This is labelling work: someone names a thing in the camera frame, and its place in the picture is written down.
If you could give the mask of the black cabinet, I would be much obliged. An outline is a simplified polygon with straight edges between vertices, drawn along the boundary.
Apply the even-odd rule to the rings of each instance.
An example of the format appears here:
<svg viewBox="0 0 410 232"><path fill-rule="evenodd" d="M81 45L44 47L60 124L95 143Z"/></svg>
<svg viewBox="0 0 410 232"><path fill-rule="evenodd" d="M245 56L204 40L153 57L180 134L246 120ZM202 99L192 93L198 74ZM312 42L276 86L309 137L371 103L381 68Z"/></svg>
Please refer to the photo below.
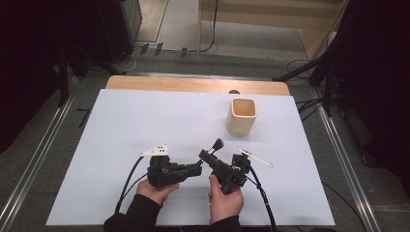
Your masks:
<svg viewBox="0 0 410 232"><path fill-rule="evenodd" d="M130 54L142 23L139 0L98 0L102 15L104 58L112 63Z"/></svg>

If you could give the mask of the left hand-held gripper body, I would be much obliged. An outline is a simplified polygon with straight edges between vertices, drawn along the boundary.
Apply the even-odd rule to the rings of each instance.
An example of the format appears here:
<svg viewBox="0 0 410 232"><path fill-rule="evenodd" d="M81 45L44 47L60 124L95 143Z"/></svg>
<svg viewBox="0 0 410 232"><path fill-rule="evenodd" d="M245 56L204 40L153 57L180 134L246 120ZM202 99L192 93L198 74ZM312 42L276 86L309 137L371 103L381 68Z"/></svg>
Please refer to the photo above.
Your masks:
<svg viewBox="0 0 410 232"><path fill-rule="evenodd" d="M141 158L150 157L147 168L149 184L157 189L181 183L180 168L176 162L170 161L170 150L166 144L141 152Z"/></svg>

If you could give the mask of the white board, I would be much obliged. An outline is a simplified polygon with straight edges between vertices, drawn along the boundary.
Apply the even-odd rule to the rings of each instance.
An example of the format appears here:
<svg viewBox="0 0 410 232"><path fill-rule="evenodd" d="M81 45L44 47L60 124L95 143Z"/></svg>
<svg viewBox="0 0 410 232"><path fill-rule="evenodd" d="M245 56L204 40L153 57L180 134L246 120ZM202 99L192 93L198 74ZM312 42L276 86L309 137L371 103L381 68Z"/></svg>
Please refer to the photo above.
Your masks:
<svg viewBox="0 0 410 232"><path fill-rule="evenodd" d="M262 187L245 183L243 225L331 225L331 209L293 98L254 95L257 117L250 133L226 128L229 94L163 91L100 91L50 215L50 225L101 225L131 199L120 196L126 181L146 173L139 154L166 144L170 158L194 163L220 138L219 159L238 149L251 159Z"/></svg>

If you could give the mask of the metal floor rail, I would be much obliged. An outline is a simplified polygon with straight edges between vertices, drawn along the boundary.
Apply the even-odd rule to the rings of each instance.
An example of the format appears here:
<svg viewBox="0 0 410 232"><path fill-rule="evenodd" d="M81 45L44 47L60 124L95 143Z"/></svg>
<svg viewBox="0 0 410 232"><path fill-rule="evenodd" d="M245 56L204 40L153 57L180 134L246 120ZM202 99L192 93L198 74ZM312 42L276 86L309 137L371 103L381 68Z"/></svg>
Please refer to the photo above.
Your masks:
<svg viewBox="0 0 410 232"><path fill-rule="evenodd" d="M323 106L319 107L319 114L322 119L322 123L327 131L327 134L331 140L331 143L334 147L334 150L336 152L339 165L341 167L346 183L354 199L356 208L360 215L360 219L363 222L365 231L382 232L382 229L377 221L377 218L366 196L366 192L362 187L359 177L356 171L354 170L354 167L350 159L348 158L348 154L345 151L343 143L340 140L333 119L327 115Z"/></svg>
<svg viewBox="0 0 410 232"><path fill-rule="evenodd" d="M47 101L15 143L0 158L0 232L8 232L73 104Z"/></svg>

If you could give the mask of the black makeup brush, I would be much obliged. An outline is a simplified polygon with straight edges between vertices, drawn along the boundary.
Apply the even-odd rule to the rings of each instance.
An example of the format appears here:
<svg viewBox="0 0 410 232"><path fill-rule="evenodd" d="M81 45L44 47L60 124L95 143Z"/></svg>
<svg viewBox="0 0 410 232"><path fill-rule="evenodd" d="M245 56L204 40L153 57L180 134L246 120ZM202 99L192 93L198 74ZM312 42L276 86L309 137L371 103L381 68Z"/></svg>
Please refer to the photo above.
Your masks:
<svg viewBox="0 0 410 232"><path fill-rule="evenodd" d="M220 150L223 146L224 146L224 142L223 142L220 138L218 138L218 139L215 141L214 145L213 145L209 150L207 150L207 152L208 152L209 154L213 154L213 155L214 155L214 152Z"/></svg>

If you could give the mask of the light wooden steps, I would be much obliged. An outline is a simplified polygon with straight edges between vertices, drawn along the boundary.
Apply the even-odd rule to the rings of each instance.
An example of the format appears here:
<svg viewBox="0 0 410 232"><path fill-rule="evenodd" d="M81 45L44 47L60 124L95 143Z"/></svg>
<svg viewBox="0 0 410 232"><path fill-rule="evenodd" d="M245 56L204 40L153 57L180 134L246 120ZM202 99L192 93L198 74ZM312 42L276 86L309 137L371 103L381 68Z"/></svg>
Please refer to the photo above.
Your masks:
<svg viewBox="0 0 410 232"><path fill-rule="evenodd" d="M217 21L298 30L309 60L335 32L350 0L197 0L198 23L217 8Z"/></svg>

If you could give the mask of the black metal stand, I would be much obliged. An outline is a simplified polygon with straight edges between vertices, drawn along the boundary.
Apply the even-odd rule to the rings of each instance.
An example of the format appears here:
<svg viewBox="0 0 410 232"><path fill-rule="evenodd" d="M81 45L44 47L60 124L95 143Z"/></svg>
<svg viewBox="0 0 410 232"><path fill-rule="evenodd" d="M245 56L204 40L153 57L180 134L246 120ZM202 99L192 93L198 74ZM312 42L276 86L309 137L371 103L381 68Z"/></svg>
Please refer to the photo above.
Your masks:
<svg viewBox="0 0 410 232"><path fill-rule="evenodd" d="M327 58L324 56L320 56L312 61L308 61L306 64L302 65L301 67L288 72L285 75L280 77L273 77L273 81L285 82L300 73L307 72L313 69L313 73L308 78L308 84L311 87L318 87L322 81L325 81L325 92L324 97L320 100L322 102L322 106L327 114L328 117L332 116L331 113L331 102L332 102L332 89L335 83L335 65L331 63Z"/></svg>
<svg viewBox="0 0 410 232"><path fill-rule="evenodd" d="M59 107L62 107L69 97L68 66L71 66L73 71L75 73L78 73L80 76L84 76L87 73L87 70L82 62L82 57L85 57L87 60L92 61L94 64L98 65L111 74L125 74L125 72L110 67L108 64L106 64L106 62L99 59L96 55L81 48L78 45L63 46L59 51L58 57L60 90L60 101L58 104Z"/></svg>

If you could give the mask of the person's left hand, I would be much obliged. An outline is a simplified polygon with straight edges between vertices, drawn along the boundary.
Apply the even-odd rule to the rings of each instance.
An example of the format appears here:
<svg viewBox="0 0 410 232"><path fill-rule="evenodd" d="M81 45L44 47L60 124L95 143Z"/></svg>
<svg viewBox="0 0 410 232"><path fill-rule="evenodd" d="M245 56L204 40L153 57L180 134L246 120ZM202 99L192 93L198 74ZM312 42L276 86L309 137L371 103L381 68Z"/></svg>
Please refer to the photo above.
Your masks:
<svg viewBox="0 0 410 232"><path fill-rule="evenodd" d="M167 199L168 195L179 187L180 184L174 184L163 188L155 188L148 180L144 180L138 183L136 193L148 197L161 205Z"/></svg>

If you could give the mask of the beige square cup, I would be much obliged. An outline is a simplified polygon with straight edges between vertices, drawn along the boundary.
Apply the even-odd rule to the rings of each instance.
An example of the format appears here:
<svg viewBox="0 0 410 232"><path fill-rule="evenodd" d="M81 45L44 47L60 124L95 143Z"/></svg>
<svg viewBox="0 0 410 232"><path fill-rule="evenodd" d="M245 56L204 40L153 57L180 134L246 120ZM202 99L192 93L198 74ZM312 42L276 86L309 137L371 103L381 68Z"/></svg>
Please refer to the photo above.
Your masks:
<svg viewBox="0 0 410 232"><path fill-rule="evenodd" d="M228 109L226 128L235 135L249 134L256 117L257 108L254 100L235 98Z"/></svg>

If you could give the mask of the wooden table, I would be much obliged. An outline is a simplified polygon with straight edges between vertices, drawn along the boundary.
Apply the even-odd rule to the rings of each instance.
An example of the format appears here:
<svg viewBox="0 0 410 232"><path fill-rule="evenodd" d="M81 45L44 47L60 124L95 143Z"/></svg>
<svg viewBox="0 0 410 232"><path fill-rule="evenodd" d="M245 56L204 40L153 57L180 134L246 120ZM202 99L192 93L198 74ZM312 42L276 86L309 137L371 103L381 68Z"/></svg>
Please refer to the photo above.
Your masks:
<svg viewBox="0 0 410 232"><path fill-rule="evenodd" d="M115 90L152 90L171 92L229 93L238 91L246 95L289 96L285 83L217 78L188 78L165 76L113 75L105 86Z"/></svg>

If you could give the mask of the dark curtain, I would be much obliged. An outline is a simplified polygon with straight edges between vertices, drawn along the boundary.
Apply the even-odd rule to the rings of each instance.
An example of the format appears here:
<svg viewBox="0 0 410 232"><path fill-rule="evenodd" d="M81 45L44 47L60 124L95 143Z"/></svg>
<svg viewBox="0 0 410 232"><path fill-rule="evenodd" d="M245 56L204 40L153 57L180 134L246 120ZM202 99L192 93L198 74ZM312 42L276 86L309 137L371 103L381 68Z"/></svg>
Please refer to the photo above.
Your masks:
<svg viewBox="0 0 410 232"><path fill-rule="evenodd" d="M73 48L93 0L0 0L0 154L62 88L54 70L67 62L86 74Z"/></svg>
<svg viewBox="0 0 410 232"><path fill-rule="evenodd" d="M363 149L410 195L410 0L350 0L331 62L364 124Z"/></svg>

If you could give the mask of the person's right hand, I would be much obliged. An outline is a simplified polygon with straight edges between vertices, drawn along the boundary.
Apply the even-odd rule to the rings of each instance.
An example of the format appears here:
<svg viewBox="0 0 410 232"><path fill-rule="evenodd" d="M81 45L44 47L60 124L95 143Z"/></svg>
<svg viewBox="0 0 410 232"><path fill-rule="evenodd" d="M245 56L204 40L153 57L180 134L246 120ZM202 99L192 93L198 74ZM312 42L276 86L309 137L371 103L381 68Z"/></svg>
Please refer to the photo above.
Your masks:
<svg viewBox="0 0 410 232"><path fill-rule="evenodd" d="M209 223L214 224L223 219L238 216L241 213L245 203L241 190L239 188L235 188L231 193L224 194L220 189L220 182L214 174L210 175L209 181Z"/></svg>

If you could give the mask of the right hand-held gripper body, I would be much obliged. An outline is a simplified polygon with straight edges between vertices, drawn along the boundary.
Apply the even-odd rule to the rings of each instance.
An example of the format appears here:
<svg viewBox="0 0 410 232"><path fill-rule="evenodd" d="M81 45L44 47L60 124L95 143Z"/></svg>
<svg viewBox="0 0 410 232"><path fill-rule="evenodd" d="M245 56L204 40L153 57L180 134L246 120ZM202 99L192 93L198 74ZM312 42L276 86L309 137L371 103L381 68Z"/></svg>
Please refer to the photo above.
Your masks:
<svg viewBox="0 0 410 232"><path fill-rule="evenodd" d="M248 174L253 175L252 181L258 188L261 188L261 184L256 176L254 169L251 167L249 159L258 160L269 167L273 165L267 161L256 157L249 151L238 149L238 154L234 154L230 164L218 159L216 156L211 155L209 159L209 166L213 170L213 174L218 178L220 182L220 190L224 194L231 193L236 188L241 188L247 181Z"/></svg>

